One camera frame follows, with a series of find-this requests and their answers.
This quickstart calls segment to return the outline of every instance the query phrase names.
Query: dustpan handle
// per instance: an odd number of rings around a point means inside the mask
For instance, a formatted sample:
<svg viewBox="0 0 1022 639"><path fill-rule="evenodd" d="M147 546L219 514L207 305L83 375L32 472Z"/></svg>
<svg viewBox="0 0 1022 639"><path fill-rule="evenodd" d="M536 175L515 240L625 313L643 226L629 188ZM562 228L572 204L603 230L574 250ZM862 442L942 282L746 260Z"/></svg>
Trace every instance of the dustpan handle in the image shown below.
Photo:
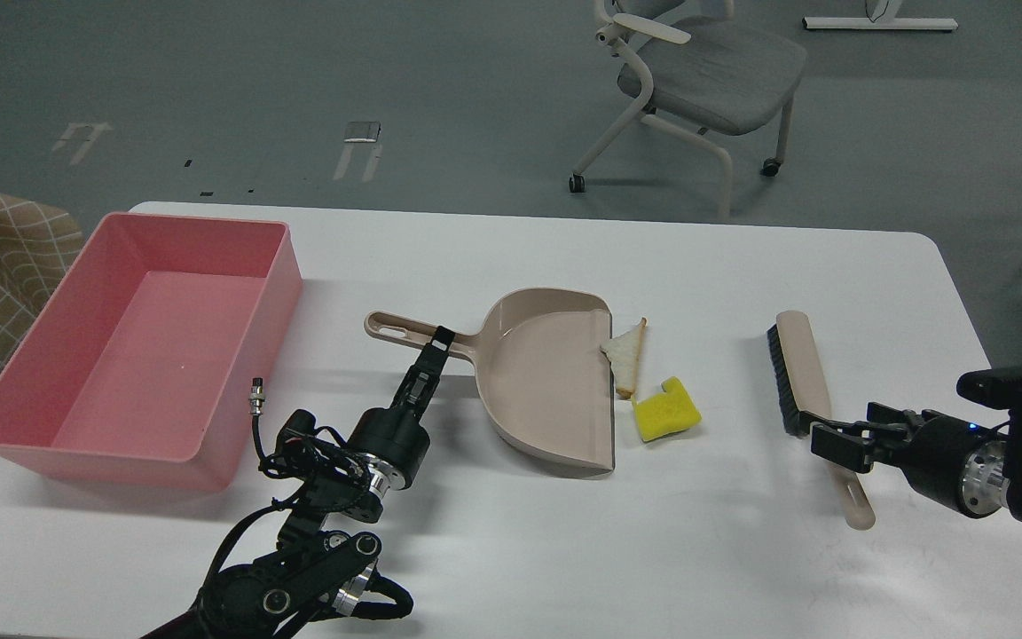
<svg viewBox="0 0 1022 639"><path fill-rule="evenodd" d="M365 327L370 338L383 339L386 343L412 348L425 347L436 333L436 326L381 311L374 311L366 315ZM455 357L457 360L471 361L474 364L474 348L471 345L471 338L472 335L458 333L457 339L449 346L447 355Z"/></svg>

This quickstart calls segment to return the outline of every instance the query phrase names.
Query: dustpan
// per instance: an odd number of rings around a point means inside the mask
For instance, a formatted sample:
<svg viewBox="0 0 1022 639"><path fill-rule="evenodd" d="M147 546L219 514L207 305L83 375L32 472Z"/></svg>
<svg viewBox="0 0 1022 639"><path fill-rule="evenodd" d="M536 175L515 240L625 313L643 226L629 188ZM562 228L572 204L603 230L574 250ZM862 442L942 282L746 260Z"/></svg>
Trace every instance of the dustpan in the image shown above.
<svg viewBox="0 0 1022 639"><path fill-rule="evenodd" d="M436 326L399 315L366 316L377 339L423 348ZM613 469L613 397L600 351L611 315L600 296L522 288L495 303L475 334L457 333L449 355L470 361L495 429L540 460Z"/></svg>

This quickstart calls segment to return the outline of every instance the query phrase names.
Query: yellow sponge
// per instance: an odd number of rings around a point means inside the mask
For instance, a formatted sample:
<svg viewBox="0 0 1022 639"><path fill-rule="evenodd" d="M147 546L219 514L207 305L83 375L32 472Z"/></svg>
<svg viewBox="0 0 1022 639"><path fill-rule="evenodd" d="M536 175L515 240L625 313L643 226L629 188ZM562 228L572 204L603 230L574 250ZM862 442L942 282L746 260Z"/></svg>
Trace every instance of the yellow sponge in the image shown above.
<svg viewBox="0 0 1022 639"><path fill-rule="evenodd" d="M701 423L701 412L693 404L693 398L677 377L669 377L661 384L664 393L658 393L648 400L634 401L634 417L637 432L642 441L653 441L666 433L685 431Z"/></svg>

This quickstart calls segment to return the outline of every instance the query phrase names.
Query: black bristles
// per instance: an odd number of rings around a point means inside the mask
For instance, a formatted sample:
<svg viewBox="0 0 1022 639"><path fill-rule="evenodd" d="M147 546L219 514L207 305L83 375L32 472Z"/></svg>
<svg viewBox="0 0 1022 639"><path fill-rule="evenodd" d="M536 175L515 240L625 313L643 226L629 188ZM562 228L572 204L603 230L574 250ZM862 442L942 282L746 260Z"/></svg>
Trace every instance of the black bristles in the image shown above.
<svg viewBox="0 0 1022 639"><path fill-rule="evenodd" d="M783 413L783 429L795 437L805 437L807 432L799 426L798 404L795 393L791 392L791 380L787 376L787 361L783 359L783 345L779 344L779 326L768 331L768 348L771 349L771 366L776 369L776 386L779 390L779 410Z"/></svg>

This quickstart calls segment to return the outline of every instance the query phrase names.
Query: chair leg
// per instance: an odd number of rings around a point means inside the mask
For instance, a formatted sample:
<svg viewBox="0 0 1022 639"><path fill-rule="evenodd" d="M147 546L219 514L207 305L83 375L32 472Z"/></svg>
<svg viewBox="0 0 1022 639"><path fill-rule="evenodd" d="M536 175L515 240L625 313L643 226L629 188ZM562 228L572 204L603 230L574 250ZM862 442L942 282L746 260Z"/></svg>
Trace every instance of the chair leg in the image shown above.
<svg viewBox="0 0 1022 639"><path fill-rule="evenodd" d="M594 163L597 156L602 154L602 151L609 146L609 143L613 142L614 138L625 127L632 125L634 121L641 117L642 110L646 109L646 106L649 105L649 100L653 97L653 72L650 72L649 66L645 64L645 61L641 57L637 56L637 53L633 49L630 49L628 42L616 39L609 45L609 48L613 49L613 52L625 60L625 64L629 64L629 67L637 73L637 76L642 81L642 89L637 94L637 97L634 97L634 101L630 102L629 106L625 106L625 110L621 111L620 117L609 126L609 129L591 146L591 149L586 151L586 154L578 161L578 164L575 164L574 175L571 178L571 190L573 190L573 185L575 184L573 181L575 181L575 178L578 178L580 181L583 172L588 170L589 166Z"/></svg>
<svg viewBox="0 0 1022 639"><path fill-rule="evenodd" d="M625 110L621 111L619 118L609 126L609 129L605 130L605 133L594 142L594 145L586 151L586 154L578 161L578 164L574 166L574 175L582 175L584 171L588 170L589 166L597 159L597 156L602 154L602 151L609 146L609 143L613 142L614 138L625 129L625 127L632 125L638 117L641 117L642 109L645 108L645 104L649 101L642 101L640 98L630 102L629 106L625 106Z"/></svg>
<svg viewBox="0 0 1022 639"><path fill-rule="evenodd" d="M776 162L783 164L783 159L787 157L787 137L791 133L791 106L795 103L795 96L791 96L790 100L787 100L787 104L783 105L783 120L779 121L779 143L776 144Z"/></svg>
<svg viewBox="0 0 1022 639"><path fill-rule="evenodd" d="M685 142L689 142L694 146L699 146L710 153L713 153L718 161L721 161L721 198L716 202L716 215L721 216L721 219L731 218L731 155L728 151L712 142L709 142L706 138L699 137L696 133L682 129L672 123L662 120L655 115L645 115L642 117L642 125L652 126L653 129L657 129L672 135L675 138L680 138Z"/></svg>

